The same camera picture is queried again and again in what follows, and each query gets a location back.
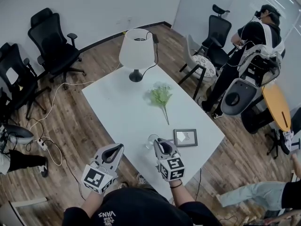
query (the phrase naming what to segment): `glass cup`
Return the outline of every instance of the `glass cup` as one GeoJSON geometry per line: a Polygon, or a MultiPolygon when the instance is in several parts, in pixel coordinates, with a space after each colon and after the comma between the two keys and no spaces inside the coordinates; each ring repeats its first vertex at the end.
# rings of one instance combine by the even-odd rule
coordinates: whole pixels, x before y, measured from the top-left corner
{"type": "Polygon", "coordinates": [[[157,140],[159,138],[158,135],[152,134],[149,136],[147,143],[145,144],[146,148],[151,150],[154,147],[154,140],[157,140]]]}

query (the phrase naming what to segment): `black lamp base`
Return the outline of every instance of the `black lamp base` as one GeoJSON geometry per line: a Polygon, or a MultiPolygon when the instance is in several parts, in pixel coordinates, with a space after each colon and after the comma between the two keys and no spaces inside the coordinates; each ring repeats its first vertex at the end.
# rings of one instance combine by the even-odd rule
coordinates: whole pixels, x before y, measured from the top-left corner
{"type": "Polygon", "coordinates": [[[134,70],[134,72],[130,73],[130,80],[132,82],[140,82],[142,80],[142,74],[139,72],[139,70],[134,70]]]}

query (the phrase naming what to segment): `wristband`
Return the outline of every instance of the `wristband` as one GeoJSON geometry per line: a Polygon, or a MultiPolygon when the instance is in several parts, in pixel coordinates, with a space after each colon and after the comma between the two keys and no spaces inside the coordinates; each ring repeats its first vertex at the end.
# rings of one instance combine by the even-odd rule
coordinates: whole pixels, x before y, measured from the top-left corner
{"type": "Polygon", "coordinates": [[[173,188],[181,186],[182,184],[183,184],[183,182],[181,181],[181,183],[178,186],[170,186],[170,188],[173,189],[173,188]]]}

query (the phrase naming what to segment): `picture frame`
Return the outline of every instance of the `picture frame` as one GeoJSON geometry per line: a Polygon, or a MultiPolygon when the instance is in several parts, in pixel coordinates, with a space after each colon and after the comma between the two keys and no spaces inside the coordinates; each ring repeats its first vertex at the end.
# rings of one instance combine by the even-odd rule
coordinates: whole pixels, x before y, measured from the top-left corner
{"type": "Polygon", "coordinates": [[[174,129],[174,144],[177,147],[197,146],[198,137],[196,129],[174,129]]]}

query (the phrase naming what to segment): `black pants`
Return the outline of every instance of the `black pants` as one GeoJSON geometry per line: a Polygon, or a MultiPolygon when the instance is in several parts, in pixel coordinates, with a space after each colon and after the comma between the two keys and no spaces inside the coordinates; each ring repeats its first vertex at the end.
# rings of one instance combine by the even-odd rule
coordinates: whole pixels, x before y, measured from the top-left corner
{"type": "MultiPolygon", "coordinates": [[[[223,93],[228,89],[230,84],[238,78],[237,67],[225,65],[222,73],[218,77],[214,89],[212,90],[210,96],[206,101],[202,102],[202,107],[205,111],[209,112],[212,110],[213,105],[218,101],[218,99],[223,95],[223,93]]],[[[214,113],[222,115],[221,103],[218,104],[214,113]]]]}
{"type": "Polygon", "coordinates": [[[25,155],[16,150],[9,150],[10,167],[8,171],[14,171],[21,168],[32,168],[45,165],[46,158],[37,155],[25,155]]]}

